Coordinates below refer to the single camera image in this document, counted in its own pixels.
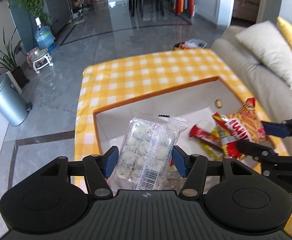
cabinet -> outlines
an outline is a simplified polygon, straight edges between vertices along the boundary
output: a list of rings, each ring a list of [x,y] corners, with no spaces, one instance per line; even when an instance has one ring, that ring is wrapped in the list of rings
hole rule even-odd
[[[52,26],[53,34],[56,34],[71,19],[68,0],[43,0],[43,2],[43,12],[51,16],[45,24]]]

potted plant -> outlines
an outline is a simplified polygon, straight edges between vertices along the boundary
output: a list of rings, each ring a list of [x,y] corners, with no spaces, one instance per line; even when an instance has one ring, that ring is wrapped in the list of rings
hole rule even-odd
[[[0,64],[3,65],[3,67],[1,68],[6,68],[12,73],[18,85],[21,88],[23,88],[24,86],[26,86],[29,80],[26,78],[22,68],[17,64],[16,59],[15,59],[15,56],[18,53],[19,47],[22,43],[22,39],[20,39],[17,45],[15,46],[15,48],[13,49],[12,40],[13,40],[16,30],[17,30],[17,27],[15,28],[13,35],[11,36],[11,38],[8,40],[8,43],[7,43],[5,39],[5,30],[3,27],[3,43],[5,46],[5,50],[2,51],[0,49]]]

gray tile floor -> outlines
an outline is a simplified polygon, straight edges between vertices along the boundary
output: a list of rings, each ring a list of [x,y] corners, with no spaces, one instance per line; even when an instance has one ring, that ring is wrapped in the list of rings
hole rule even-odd
[[[82,73],[87,66],[171,50],[174,44],[190,38],[203,39],[210,47],[221,35],[197,16],[190,25],[187,17],[176,17],[167,9],[163,17],[151,4],[145,5],[143,18],[138,13],[131,18],[128,6],[118,5],[88,11],[84,19],[83,24],[74,28],[67,25],[59,34],[54,66],[43,68],[39,75],[24,66],[30,82],[23,89],[23,97],[32,101],[33,110],[20,126],[8,127],[0,154],[0,198],[9,183],[19,183],[57,156],[73,159],[74,139],[16,145],[24,138],[75,129]],[[0,236],[6,230],[0,215]]]

yellow checkered tablecloth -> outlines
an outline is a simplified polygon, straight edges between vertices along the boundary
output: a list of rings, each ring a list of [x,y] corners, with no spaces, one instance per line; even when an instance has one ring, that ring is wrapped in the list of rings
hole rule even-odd
[[[93,111],[100,107],[184,83],[219,76],[242,100],[253,97],[234,72],[210,49],[153,53],[112,60],[87,67],[83,73],[76,130],[75,161],[99,153]],[[257,114],[269,121],[259,103]],[[276,152],[287,155],[281,139],[271,137]],[[75,184],[84,189],[84,180]],[[286,231],[292,235],[292,216]]]

beige sofa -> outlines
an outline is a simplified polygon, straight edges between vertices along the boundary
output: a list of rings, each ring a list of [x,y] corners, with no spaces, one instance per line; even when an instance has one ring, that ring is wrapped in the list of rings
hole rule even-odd
[[[292,90],[274,73],[263,66],[235,35],[244,27],[230,26],[211,49],[237,74],[260,102],[272,122],[292,118]],[[292,138],[283,139],[292,155]]]

